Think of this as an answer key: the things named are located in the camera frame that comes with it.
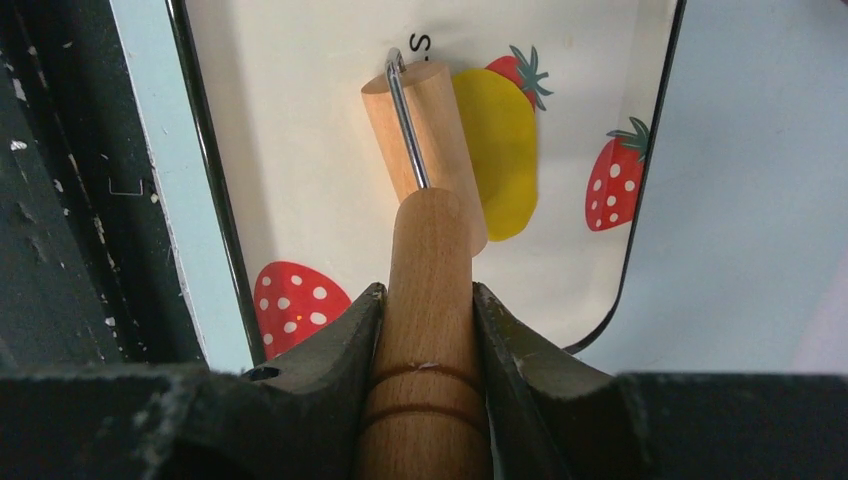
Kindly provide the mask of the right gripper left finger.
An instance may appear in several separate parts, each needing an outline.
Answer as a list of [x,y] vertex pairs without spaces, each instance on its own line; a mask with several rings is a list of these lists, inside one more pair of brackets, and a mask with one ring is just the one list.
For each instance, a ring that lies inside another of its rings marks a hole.
[[386,289],[242,374],[197,364],[1,376],[5,479],[348,479]]

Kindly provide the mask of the yellow dough ball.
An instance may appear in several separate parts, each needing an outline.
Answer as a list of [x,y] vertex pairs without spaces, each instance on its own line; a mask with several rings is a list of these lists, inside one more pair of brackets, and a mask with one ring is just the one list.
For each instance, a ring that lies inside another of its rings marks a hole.
[[525,94],[487,69],[452,77],[488,239],[521,233],[538,202],[536,114]]

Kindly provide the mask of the white strawberry print tray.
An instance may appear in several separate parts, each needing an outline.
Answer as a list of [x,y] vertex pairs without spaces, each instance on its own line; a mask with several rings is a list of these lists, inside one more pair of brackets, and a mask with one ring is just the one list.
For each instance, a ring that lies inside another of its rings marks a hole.
[[474,261],[577,352],[621,296],[681,1],[172,1],[260,345],[278,355],[388,275],[399,199],[360,95],[388,51],[487,69],[536,114],[538,202]]

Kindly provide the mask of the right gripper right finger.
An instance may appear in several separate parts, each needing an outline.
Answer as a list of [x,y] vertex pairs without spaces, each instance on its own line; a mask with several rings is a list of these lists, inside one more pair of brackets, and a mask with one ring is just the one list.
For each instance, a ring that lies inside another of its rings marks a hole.
[[843,375],[606,374],[473,287],[499,479],[843,479]]

